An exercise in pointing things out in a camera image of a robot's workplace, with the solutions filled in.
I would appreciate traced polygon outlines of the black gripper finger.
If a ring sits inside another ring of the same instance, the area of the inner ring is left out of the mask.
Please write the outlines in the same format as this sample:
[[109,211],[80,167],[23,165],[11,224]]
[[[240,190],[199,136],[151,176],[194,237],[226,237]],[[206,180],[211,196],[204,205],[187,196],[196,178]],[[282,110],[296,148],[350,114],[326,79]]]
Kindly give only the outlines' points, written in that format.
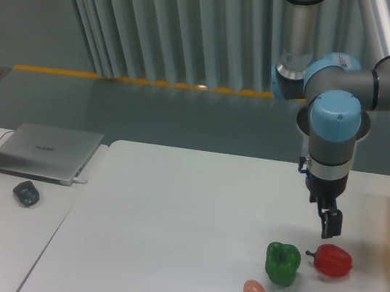
[[321,221],[321,238],[331,239],[341,235],[341,226],[343,221],[342,212],[335,204],[327,204],[319,200],[317,202],[317,211]]

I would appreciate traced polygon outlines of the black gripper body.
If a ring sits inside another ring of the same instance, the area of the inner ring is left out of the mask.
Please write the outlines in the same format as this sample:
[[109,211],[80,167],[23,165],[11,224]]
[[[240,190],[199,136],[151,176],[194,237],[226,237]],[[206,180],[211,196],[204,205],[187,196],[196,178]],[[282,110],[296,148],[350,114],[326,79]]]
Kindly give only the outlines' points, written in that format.
[[320,208],[337,209],[337,197],[346,189],[348,176],[336,180],[327,180],[316,177],[312,172],[306,173],[306,186],[309,191],[309,201],[317,203]]

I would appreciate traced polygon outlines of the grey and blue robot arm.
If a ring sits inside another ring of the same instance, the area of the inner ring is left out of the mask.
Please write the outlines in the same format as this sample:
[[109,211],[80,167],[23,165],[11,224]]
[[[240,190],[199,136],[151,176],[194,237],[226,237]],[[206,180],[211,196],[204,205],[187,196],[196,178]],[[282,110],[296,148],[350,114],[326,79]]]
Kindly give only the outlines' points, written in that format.
[[298,127],[308,138],[298,171],[317,205],[324,239],[339,236],[343,214],[337,199],[346,187],[354,146],[368,133],[367,114],[390,110],[390,0],[358,0],[374,66],[330,53],[312,60],[314,18],[324,0],[283,0],[291,22],[283,53],[272,69],[275,94],[304,98]]

